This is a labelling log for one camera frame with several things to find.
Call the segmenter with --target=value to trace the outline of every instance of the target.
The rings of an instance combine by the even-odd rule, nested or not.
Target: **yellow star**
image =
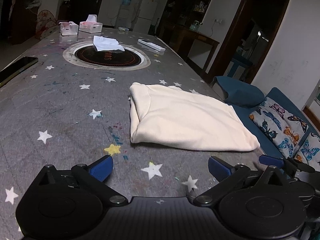
[[[120,153],[121,146],[115,146],[114,144],[110,144],[108,148],[105,148],[104,151],[108,152],[109,155],[113,155],[116,153]]]

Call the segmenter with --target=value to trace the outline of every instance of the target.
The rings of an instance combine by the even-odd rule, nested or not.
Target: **smartphone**
[[[38,62],[37,57],[23,57],[0,71],[0,88],[19,75],[22,71]]]

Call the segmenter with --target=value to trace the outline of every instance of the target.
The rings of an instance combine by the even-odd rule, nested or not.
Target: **wooden table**
[[[177,41],[172,46],[172,49],[185,62],[187,62],[188,65],[190,65],[201,77],[206,75],[205,71],[208,68],[208,65],[212,59],[215,50],[217,49],[219,42],[215,41],[214,39],[208,36],[203,35],[202,33],[187,29],[182,25],[164,22],[161,26],[159,38],[169,45],[173,35],[177,35],[178,37]],[[194,40],[199,40],[212,46],[203,68],[200,68],[196,63],[194,63],[190,58],[188,58],[188,54],[191,50]]]

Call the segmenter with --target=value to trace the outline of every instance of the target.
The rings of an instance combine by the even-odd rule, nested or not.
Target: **refrigerator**
[[[151,21],[155,15],[159,0],[139,0],[133,31],[148,34]]]

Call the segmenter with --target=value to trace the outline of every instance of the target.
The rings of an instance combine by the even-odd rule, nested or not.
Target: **white cloth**
[[[133,83],[131,142],[198,151],[252,151],[260,146],[232,106],[175,86]]]
[[[94,36],[93,44],[94,46],[96,46],[97,51],[117,49],[124,51],[124,48],[119,44],[119,42],[116,39]]]

